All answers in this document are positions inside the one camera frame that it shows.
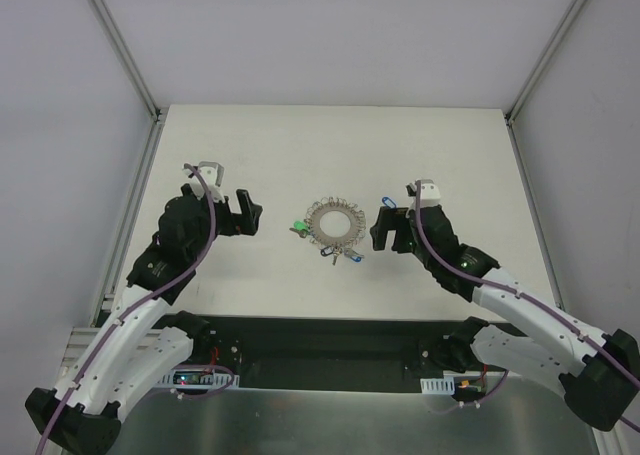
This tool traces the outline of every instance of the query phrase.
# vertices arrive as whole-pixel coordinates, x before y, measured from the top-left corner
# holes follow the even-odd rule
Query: white wall
[[[571,0],[106,0],[173,103],[508,109]]]
[[[0,0],[0,453],[86,325],[149,119],[85,0]]]
[[[592,0],[515,130],[568,309],[640,340],[638,20],[638,0]]]

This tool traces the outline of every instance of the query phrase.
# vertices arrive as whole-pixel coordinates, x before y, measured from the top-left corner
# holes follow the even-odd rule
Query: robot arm
[[[134,358],[140,340],[193,279],[216,236],[258,230],[262,207],[238,190],[241,213],[231,212],[220,187],[221,165],[185,165],[185,173],[190,178],[182,195],[167,202],[158,231],[92,343],[53,390],[37,388],[27,399],[27,411],[44,434],[39,450],[49,438],[74,454],[106,453],[126,416],[163,375],[187,359],[210,361],[209,326],[187,312],[171,317],[158,339]]]
[[[442,288],[491,310],[526,335],[516,337],[470,318],[430,351],[430,359],[458,372],[480,362],[520,373],[561,395],[589,425],[611,430],[640,383],[623,376],[602,352],[637,382],[640,355],[633,337],[622,330],[607,335],[581,322],[533,295],[491,256],[460,243],[432,180],[410,184],[407,191],[413,198],[410,208],[380,208],[371,229],[374,250],[383,250],[388,232],[395,231],[393,251],[412,253]]]

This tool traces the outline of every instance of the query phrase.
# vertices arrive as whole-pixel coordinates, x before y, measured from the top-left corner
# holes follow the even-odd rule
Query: key
[[[344,251],[344,256],[347,257],[347,258],[350,258],[354,262],[361,262],[362,259],[364,258],[364,255],[360,255],[358,252],[356,252],[355,250],[353,250],[351,248],[347,248]]]
[[[291,230],[293,233],[298,234],[300,238],[307,238],[307,235],[309,235],[309,232],[307,232],[306,230],[296,230],[293,227],[290,228],[289,230]]]

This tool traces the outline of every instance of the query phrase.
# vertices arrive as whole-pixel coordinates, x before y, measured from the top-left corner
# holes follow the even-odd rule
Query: white table surface
[[[433,178],[460,240],[498,259],[523,284],[552,294],[509,136],[499,110],[174,105],[142,200],[118,295],[185,183],[185,162],[224,165],[223,189],[263,205],[255,237],[219,237],[173,311],[273,317],[463,320],[499,317],[442,290],[411,255],[373,252],[369,227],[383,196],[409,204],[405,185]],[[362,263],[336,266],[289,231],[322,197],[357,203]]]

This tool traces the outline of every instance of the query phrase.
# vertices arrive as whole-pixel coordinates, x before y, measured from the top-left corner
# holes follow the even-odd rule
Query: metal frame
[[[98,325],[102,325],[104,314]],[[422,378],[442,378],[428,354],[459,321],[339,320],[207,316],[218,363],[240,376],[240,388],[422,393]],[[139,342],[151,346],[171,321],[162,317]],[[496,324],[521,335],[511,324]],[[72,366],[98,328],[75,329],[63,365]],[[480,373],[482,364],[470,368]],[[502,371],[495,367],[492,371]]]
[[[120,63],[122,64],[122,68],[126,72],[129,79],[131,80],[133,87],[138,93],[138,96],[140,97],[140,99],[142,100],[142,103],[144,103],[145,107],[147,108],[149,115],[154,120],[157,120],[160,114],[160,109],[156,104],[155,100],[153,99],[151,92],[149,92],[149,88],[147,87],[147,84],[142,78],[142,74],[138,69],[138,65],[133,59],[133,56],[131,55],[129,48],[127,47],[127,44],[125,43],[124,38],[122,37],[122,33],[120,33],[120,29],[118,28],[118,25],[116,25],[116,22],[113,16],[111,15],[111,11],[109,10],[109,7],[107,7],[107,4],[104,0],[87,0],[87,1],[91,5],[91,8],[95,13],[96,18],[98,19],[98,22],[102,26],[102,29],[104,30],[104,33],[107,39],[111,43],[111,47],[113,48],[113,51],[118,57],[118,60],[120,60]]]
[[[551,38],[545,45],[540,57],[536,61],[536,64],[533,67],[533,70],[527,77],[520,93],[516,97],[515,101],[511,109],[507,113],[507,120],[509,123],[513,123],[513,121],[518,117],[525,103],[531,96],[531,93],[536,88],[538,82],[545,74],[549,64],[553,60],[554,55],[558,52],[558,49],[562,45],[562,42],[567,38],[567,35],[571,31],[571,28],[575,25],[578,20],[582,10],[587,5],[589,0],[572,0],[567,8],[567,11],[564,13],[562,18],[560,19],[560,23],[554,30]]]
[[[551,263],[551,256],[549,255],[549,245],[540,223],[540,211],[538,210],[538,203],[536,202],[536,196],[531,184],[531,177],[529,176],[529,170],[527,169],[526,162],[522,157],[522,152],[518,146],[518,140],[513,131],[512,124],[507,121],[507,131],[509,132],[509,139],[511,140],[511,147],[513,148],[513,154],[516,158],[516,164],[518,165],[518,171],[520,172],[520,178],[522,180],[522,186],[524,187],[524,193],[527,197],[527,203],[529,205],[529,212],[531,212],[531,219],[533,220],[533,226],[538,237],[538,244],[540,245],[540,251],[542,252],[542,259],[544,266],[547,270],[547,276],[549,277],[549,284],[551,285],[551,291],[553,298],[556,301],[558,308],[564,308],[562,301],[562,294],[560,293],[560,287],[558,285],[558,278],[556,276],[555,269]]]
[[[147,180],[149,179],[149,173],[151,172],[158,143],[160,142],[160,135],[162,134],[162,129],[164,127],[165,117],[165,111],[162,110],[151,126],[144,148],[138,158],[136,172],[127,194],[127,203],[124,207],[122,216],[120,217],[120,222],[118,223],[115,243],[110,250],[109,261],[107,262],[105,272],[101,277],[98,293],[95,297],[97,303],[90,322],[92,325],[98,320],[101,311],[111,309],[111,300],[114,297],[127,248],[131,241],[133,228],[135,226],[136,218],[138,217],[140,204],[142,203],[144,189],[147,185]]]

